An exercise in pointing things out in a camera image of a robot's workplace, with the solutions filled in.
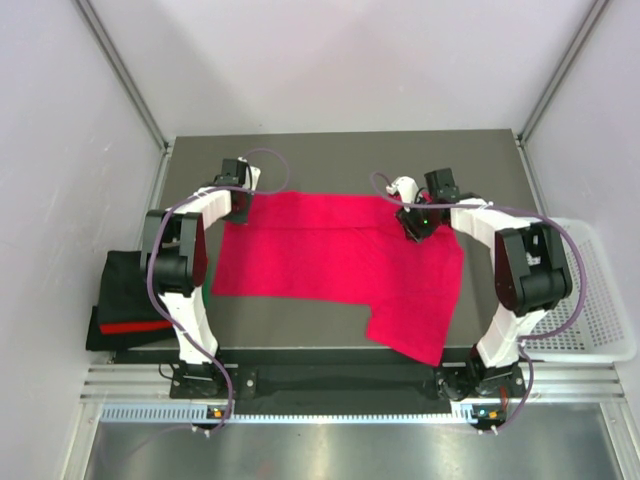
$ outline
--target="red cloth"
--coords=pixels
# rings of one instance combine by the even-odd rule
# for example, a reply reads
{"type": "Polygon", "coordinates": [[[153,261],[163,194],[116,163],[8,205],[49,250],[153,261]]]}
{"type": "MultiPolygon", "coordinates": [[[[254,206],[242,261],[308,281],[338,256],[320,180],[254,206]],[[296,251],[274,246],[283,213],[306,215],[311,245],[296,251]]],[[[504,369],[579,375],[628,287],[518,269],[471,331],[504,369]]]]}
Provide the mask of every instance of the red cloth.
{"type": "Polygon", "coordinates": [[[213,293],[369,305],[369,339],[437,365],[463,251],[447,227],[408,241],[397,209],[375,196],[256,196],[248,225],[225,225],[213,293]]]}

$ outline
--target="laundry basket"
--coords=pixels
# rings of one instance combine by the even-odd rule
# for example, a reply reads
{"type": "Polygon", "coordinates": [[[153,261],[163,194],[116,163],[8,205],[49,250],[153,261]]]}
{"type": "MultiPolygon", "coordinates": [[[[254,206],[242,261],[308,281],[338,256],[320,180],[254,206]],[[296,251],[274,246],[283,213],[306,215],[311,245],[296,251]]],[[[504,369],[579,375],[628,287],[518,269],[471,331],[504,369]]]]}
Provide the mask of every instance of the laundry basket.
{"type": "MultiPolygon", "coordinates": [[[[554,362],[610,363],[629,360],[636,343],[629,319],[604,254],[593,229],[582,221],[555,219],[574,239],[587,271],[587,298],[584,309],[566,332],[544,340],[527,341],[525,349],[534,360],[554,362]]],[[[578,300],[578,266],[564,244],[573,292],[538,323],[533,333],[544,333],[562,325],[578,300]]]]}

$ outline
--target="metal frame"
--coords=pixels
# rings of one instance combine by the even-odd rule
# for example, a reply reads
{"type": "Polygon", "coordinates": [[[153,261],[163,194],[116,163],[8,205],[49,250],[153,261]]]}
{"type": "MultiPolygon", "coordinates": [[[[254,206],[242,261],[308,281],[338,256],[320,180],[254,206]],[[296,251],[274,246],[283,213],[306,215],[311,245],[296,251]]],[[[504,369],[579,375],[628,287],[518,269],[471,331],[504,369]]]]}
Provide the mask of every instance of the metal frame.
{"type": "MultiPolygon", "coordinates": [[[[98,45],[105,54],[127,96],[147,127],[149,134],[162,151],[162,159],[158,166],[154,186],[149,197],[150,208],[158,206],[168,172],[168,164],[172,153],[172,145],[166,140],[157,122],[153,118],[133,78],[107,31],[99,19],[90,0],[72,0],[82,18],[94,35],[98,45]]],[[[516,145],[527,173],[536,205],[542,213],[547,212],[535,169],[527,152],[527,141],[535,131],[542,116],[553,101],[571,67],[584,48],[587,40],[603,16],[610,0],[594,0],[580,28],[572,38],[564,52],[554,74],[551,76],[534,109],[529,115],[520,134],[516,135],[516,145]]],[[[524,377],[528,381],[527,365],[522,365],[524,377]]],[[[60,478],[84,478],[91,448],[95,442],[97,427],[105,406],[127,404],[132,408],[145,408],[149,405],[198,405],[198,401],[173,400],[169,398],[170,382],[162,379],[156,365],[93,365],[87,375],[82,390],[75,435],[60,478]]],[[[624,391],[619,383],[617,373],[612,365],[567,365],[536,364],[536,382],[530,402],[535,403],[598,403],[601,406],[606,428],[610,435],[615,454],[625,479],[640,479],[639,435],[631,413],[626,404],[624,391]]],[[[224,407],[223,400],[207,400],[207,405],[224,407]]],[[[355,416],[346,421],[371,421],[370,418],[355,416]]],[[[232,421],[248,421],[251,423],[282,422],[298,423],[300,418],[252,418],[232,417],[232,421]]],[[[411,419],[418,423],[432,423],[429,417],[411,419]]],[[[326,417],[323,422],[345,421],[344,418],[326,417]]],[[[402,423],[403,416],[387,416],[376,421],[402,423]]]]}

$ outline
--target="white wall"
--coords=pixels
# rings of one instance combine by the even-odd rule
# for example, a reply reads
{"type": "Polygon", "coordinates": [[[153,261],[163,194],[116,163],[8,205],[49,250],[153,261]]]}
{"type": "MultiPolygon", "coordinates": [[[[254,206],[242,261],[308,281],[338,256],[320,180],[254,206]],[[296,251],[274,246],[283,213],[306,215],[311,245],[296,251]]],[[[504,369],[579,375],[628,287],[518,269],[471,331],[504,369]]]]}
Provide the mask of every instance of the white wall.
{"type": "Polygon", "coordinates": [[[159,151],[70,1],[0,3],[0,478],[56,477],[106,251],[159,151]]]}
{"type": "Polygon", "coordinates": [[[166,135],[520,129],[586,0],[93,0],[166,135]]]}
{"type": "MultiPolygon", "coordinates": [[[[553,214],[597,229],[640,339],[640,3],[611,2],[529,145],[553,214]]],[[[640,359],[619,365],[640,424],[640,359]]]]}

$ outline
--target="purple cable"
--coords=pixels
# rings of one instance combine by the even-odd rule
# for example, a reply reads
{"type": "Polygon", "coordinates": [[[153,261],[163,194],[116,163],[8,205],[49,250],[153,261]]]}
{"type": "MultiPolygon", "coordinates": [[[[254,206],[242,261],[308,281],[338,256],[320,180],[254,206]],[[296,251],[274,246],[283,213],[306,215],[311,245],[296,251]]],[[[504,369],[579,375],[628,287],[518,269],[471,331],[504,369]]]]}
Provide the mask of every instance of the purple cable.
{"type": "Polygon", "coordinates": [[[220,430],[220,428],[222,428],[222,426],[231,416],[231,405],[233,402],[233,384],[231,382],[231,377],[229,376],[229,372],[227,372],[227,370],[224,368],[224,365],[222,365],[218,361],[218,359],[216,359],[215,355],[213,355],[211,352],[208,352],[207,349],[205,349],[202,345],[196,342],[191,337],[191,335],[189,335],[189,333],[183,328],[180,322],[172,318],[169,312],[167,312],[164,308],[162,308],[162,305],[160,305],[160,303],[156,299],[156,296],[153,291],[153,271],[156,265],[156,259],[158,258],[158,251],[160,250],[160,244],[162,243],[162,236],[164,235],[164,231],[167,228],[167,224],[169,223],[171,216],[178,208],[198,198],[201,198],[202,194],[209,194],[209,193],[217,192],[219,190],[233,190],[237,192],[247,192],[247,193],[256,194],[256,195],[274,195],[276,193],[280,193],[285,188],[287,188],[287,185],[289,184],[289,178],[291,176],[291,172],[290,172],[289,164],[287,160],[280,153],[276,152],[275,150],[271,150],[270,148],[254,148],[253,150],[249,150],[247,153],[245,153],[243,157],[249,157],[254,153],[270,153],[272,155],[275,155],[282,162],[286,170],[286,178],[282,186],[277,188],[276,190],[269,191],[269,192],[253,191],[247,188],[232,187],[232,186],[211,187],[206,189],[203,192],[200,192],[199,195],[191,195],[190,197],[176,203],[174,206],[172,206],[166,211],[166,214],[162,218],[162,222],[160,223],[160,227],[158,228],[158,234],[156,235],[155,241],[153,242],[153,248],[151,250],[151,255],[149,256],[149,266],[147,269],[147,294],[149,295],[149,300],[151,301],[151,304],[153,305],[153,307],[157,310],[157,312],[160,315],[162,315],[163,318],[171,322],[171,324],[175,328],[177,328],[180,331],[180,333],[182,333],[182,335],[184,335],[184,338],[187,339],[187,341],[193,346],[193,348],[195,348],[202,355],[204,355],[209,360],[211,360],[211,363],[213,363],[215,367],[220,371],[220,373],[222,373],[222,376],[224,377],[224,380],[227,384],[227,390],[229,391],[229,394],[227,397],[227,408],[225,408],[224,414],[220,419],[220,423],[218,423],[218,425],[216,425],[211,430],[211,433],[215,433],[218,430],[220,430]]]}
{"type": "Polygon", "coordinates": [[[573,310],[573,313],[571,314],[569,319],[566,322],[564,322],[562,325],[560,325],[558,328],[551,330],[550,332],[539,333],[537,335],[530,334],[530,335],[522,335],[518,337],[517,339],[518,351],[520,352],[520,355],[529,364],[529,385],[527,386],[527,389],[524,395],[522,396],[522,400],[520,401],[520,404],[515,408],[515,410],[509,416],[509,418],[500,427],[497,428],[496,433],[498,431],[504,430],[504,428],[510,425],[515,420],[515,418],[520,414],[520,412],[522,411],[522,407],[526,403],[527,399],[529,398],[529,395],[531,394],[531,390],[533,389],[533,361],[531,360],[529,355],[527,355],[526,352],[524,351],[524,342],[526,340],[543,340],[545,338],[550,338],[556,335],[560,335],[561,333],[566,332],[569,328],[571,328],[571,326],[576,322],[576,320],[578,320],[580,313],[582,313],[582,309],[584,308],[584,303],[587,298],[587,272],[584,266],[582,255],[580,254],[580,250],[578,249],[578,246],[574,242],[573,238],[571,238],[571,236],[569,235],[569,232],[567,232],[561,225],[559,225],[554,220],[551,220],[550,218],[544,215],[541,215],[537,212],[530,212],[528,210],[522,210],[520,208],[514,208],[514,207],[500,207],[497,205],[470,205],[470,204],[459,204],[459,203],[438,203],[438,204],[405,203],[389,197],[385,192],[380,190],[376,185],[376,181],[375,181],[376,177],[383,178],[389,185],[390,182],[387,176],[380,172],[373,172],[370,175],[369,180],[371,181],[371,185],[373,186],[373,189],[382,198],[384,198],[386,201],[391,202],[395,205],[399,205],[401,207],[419,208],[424,210],[430,210],[430,209],[439,210],[439,209],[446,209],[446,208],[449,208],[449,209],[451,208],[466,208],[466,209],[485,208],[487,210],[496,210],[498,212],[508,213],[510,215],[515,215],[517,217],[533,217],[553,227],[569,245],[569,248],[571,249],[571,253],[576,259],[576,264],[578,265],[578,277],[580,280],[580,285],[578,286],[579,288],[578,301],[576,302],[575,309],[573,310]]]}

